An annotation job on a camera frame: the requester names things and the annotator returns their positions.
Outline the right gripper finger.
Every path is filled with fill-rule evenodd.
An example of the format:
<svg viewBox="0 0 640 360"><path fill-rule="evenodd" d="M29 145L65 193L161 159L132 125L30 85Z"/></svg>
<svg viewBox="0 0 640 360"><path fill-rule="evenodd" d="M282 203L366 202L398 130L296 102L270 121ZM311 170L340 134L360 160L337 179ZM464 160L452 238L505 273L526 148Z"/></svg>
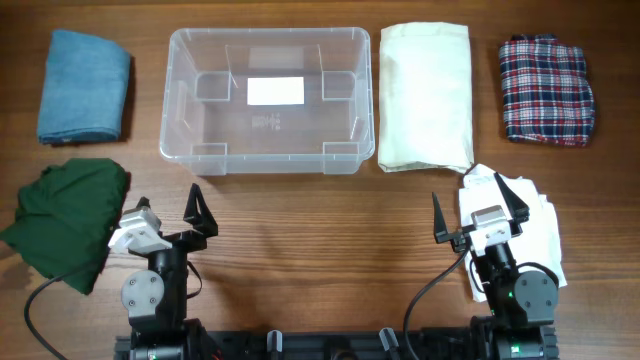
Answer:
<svg viewBox="0 0 640 360"><path fill-rule="evenodd" d="M500 174L495 173L494 178L511 216L511 219L509 220L511 234L521 235L521 224L529 220L530 208L506 185Z"/></svg>
<svg viewBox="0 0 640 360"><path fill-rule="evenodd" d="M439 203L438 196L435 192L432 193L433 207L434 207L434 222L433 222L433 234L437 244L449 242L450 244L459 244L461 242L460 233L450 233L448 231L446 221L444 219L443 212Z"/></svg>

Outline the cream cloth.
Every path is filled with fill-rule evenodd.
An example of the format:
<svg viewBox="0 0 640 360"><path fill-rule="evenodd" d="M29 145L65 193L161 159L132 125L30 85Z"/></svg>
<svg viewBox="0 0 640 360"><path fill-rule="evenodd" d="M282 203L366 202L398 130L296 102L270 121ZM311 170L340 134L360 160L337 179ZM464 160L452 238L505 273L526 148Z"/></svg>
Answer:
<svg viewBox="0 0 640 360"><path fill-rule="evenodd" d="M381 30L378 165L387 172L474 163L469 28L411 22Z"/></svg>

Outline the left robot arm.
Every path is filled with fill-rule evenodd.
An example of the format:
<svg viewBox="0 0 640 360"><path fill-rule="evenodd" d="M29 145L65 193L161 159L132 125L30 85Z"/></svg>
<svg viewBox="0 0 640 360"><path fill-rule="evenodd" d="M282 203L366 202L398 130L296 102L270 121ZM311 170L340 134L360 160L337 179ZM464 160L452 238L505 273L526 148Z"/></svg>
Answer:
<svg viewBox="0 0 640 360"><path fill-rule="evenodd" d="M191 228L165 235L161 220L143 197L122 214L109 247L147 260L147 268L130 275L121 288L131 335L118 337L114 357L127 360L221 359L220 347L201 322L187 317L187 301L199 294L187 290L189 275L199 277L188 255L207 248L218 234L200 187L193 184L183 221Z"/></svg>

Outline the plaid shirt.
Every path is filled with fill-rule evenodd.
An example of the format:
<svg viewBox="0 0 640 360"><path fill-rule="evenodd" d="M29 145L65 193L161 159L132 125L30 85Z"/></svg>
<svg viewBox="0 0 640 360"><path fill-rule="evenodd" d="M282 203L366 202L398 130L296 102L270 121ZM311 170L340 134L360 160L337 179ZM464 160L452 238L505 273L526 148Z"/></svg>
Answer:
<svg viewBox="0 0 640 360"><path fill-rule="evenodd" d="M596 109L582 48L552 34L522 34L504 42L498 58L508 140L589 144Z"/></svg>

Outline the white garment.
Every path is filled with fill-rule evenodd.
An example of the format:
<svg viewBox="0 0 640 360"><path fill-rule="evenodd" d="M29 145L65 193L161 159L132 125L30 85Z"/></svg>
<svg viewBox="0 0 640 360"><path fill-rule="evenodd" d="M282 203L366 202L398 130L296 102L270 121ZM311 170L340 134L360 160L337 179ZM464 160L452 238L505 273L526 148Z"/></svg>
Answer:
<svg viewBox="0 0 640 360"><path fill-rule="evenodd" d="M472 224L473 211L492 205L505 206L494 173L493 169L478 164L463 177L463 186L458 190L462 226ZM538 192L532 180L504 175L501 178L530 210L529 220L522 224L523 233L508 242L516 263L539 263L553 271L559 286L565 287L567 280L561 265L561 239L554 205L546 195Z"/></svg>

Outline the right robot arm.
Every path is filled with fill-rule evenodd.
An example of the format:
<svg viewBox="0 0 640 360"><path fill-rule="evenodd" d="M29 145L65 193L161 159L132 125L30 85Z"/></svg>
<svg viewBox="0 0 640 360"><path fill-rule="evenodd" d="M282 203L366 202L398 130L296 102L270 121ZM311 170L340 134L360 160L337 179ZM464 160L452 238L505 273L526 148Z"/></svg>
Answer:
<svg viewBox="0 0 640 360"><path fill-rule="evenodd" d="M465 330L458 359L532 359L559 357L553 327L559 279L536 262L516 262L508 241L523 233L529 206L499 174L497 187L504 200L472 213L472 223L458 232L448 231L439 200L433 198L434 237L449 242L461 256L470 255L491 310L489 317L474 317Z"/></svg>

